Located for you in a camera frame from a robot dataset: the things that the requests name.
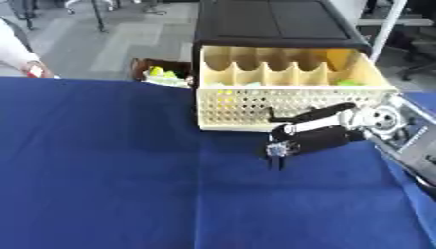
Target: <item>perforated basket wall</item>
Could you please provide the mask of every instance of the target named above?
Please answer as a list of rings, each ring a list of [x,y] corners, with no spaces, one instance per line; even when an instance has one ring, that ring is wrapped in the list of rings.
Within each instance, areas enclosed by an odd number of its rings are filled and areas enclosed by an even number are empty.
[[[279,117],[292,117],[341,102],[374,106],[395,89],[199,89],[199,127],[205,130],[268,132],[277,124],[268,123],[267,107]]]

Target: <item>person's hand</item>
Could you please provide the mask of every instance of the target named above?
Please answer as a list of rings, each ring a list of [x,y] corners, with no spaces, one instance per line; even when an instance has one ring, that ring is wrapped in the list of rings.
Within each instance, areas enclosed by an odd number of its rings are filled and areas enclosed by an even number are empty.
[[[55,74],[52,73],[52,71],[49,70],[49,68],[47,68],[46,65],[44,65],[43,63],[39,62],[39,61],[30,61],[27,62],[23,68],[21,69],[22,73],[24,75],[27,75],[27,73],[31,70],[31,68],[33,66],[37,66],[39,68],[41,68],[43,70],[42,74],[41,74],[41,78],[54,78]]]

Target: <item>green ball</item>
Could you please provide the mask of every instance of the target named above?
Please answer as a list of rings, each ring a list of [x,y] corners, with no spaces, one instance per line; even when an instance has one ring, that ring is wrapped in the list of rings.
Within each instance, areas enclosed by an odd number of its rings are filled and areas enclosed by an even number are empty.
[[[337,82],[338,86],[362,86],[363,84],[355,82],[353,80],[343,80]]]

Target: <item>person's arm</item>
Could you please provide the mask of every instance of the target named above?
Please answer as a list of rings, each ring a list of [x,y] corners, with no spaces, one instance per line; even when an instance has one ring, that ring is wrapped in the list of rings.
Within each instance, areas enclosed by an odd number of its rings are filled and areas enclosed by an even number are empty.
[[[14,35],[14,31],[0,19],[0,60],[17,70],[27,74],[32,66],[38,66],[43,70],[42,77],[52,77],[53,73],[40,61],[35,53]]]

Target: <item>metal pole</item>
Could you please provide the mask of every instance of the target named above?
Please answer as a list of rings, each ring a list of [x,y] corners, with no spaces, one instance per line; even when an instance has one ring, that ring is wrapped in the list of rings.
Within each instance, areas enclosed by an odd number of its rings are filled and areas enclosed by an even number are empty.
[[[384,21],[384,24],[374,42],[373,54],[371,55],[371,60],[373,62],[376,62],[379,59],[390,33],[392,32],[395,24],[401,16],[401,13],[406,7],[407,1],[408,0],[395,0],[392,8],[390,9],[389,15]]]

